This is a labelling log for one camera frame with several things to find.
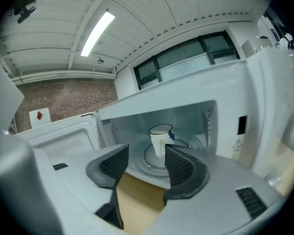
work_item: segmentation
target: window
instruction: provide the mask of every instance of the window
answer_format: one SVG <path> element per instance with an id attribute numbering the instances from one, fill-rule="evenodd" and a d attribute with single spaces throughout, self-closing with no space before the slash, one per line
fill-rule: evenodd
<path id="1" fill-rule="evenodd" d="M 152 56 L 134 68 L 139 89 L 209 68 L 210 65 L 239 59 L 226 33 L 198 36 Z"/>
<path id="2" fill-rule="evenodd" d="M 157 56 L 157 61 L 159 68 L 162 69 L 171 64 L 177 63 L 179 61 L 197 56 L 204 53 L 200 43 L 196 42 L 189 43 L 180 47 L 175 47 L 172 50 L 166 50 L 164 53 Z"/>

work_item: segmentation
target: red diamond sign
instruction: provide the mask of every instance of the red diamond sign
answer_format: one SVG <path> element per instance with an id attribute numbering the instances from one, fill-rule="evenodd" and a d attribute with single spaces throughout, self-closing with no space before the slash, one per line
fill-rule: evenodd
<path id="1" fill-rule="evenodd" d="M 38 113 L 37 113 L 37 119 L 38 120 L 41 120 L 42 117 L 43 117 L 43 114 L 40 111 L 38 111 Z"/>

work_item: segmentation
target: white mug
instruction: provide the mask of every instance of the white mug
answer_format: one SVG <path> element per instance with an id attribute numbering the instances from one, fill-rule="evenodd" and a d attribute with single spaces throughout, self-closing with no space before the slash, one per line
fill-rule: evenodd
<path id="1" fill-rule="evenodd" d="M 173 126 L 170 124 L 160 124 L 149 130 L 150 138 L 158 158 L 165 156 L 165 145 L 174 144 Z"/>

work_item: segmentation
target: fluorescent light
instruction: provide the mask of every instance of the fluorescent light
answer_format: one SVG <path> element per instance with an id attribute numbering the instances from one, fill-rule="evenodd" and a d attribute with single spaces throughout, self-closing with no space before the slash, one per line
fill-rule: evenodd
<path id="1" fill-rule="evenodd" d="M 99 22 L 95 25 L 92 33 L 90 33 L 89 38 L 84 45 L 82 53 L 80 54 L 81 56 L 88 57 L 98 38 L 114 18 L 115 16 L 111 15 L 109 12 L 103 14 L 102 18 L 100 18 Z"/>

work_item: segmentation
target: ceiling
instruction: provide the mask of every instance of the ceiling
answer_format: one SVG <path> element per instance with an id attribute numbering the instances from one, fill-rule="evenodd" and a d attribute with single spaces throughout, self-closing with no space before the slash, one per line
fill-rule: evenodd
<path id="1" fill-rule="evenodd" d="M 262 0 L 36 0 L 23 23 L 6 15 L 0 27 L 0 61 L 11 77 L 44 71 L 113 72 L 148 42 L 190 22 L 237 15 L 260 17 Z M 80 52 L 106 9 L 115 19 L 88 57 Z"/>

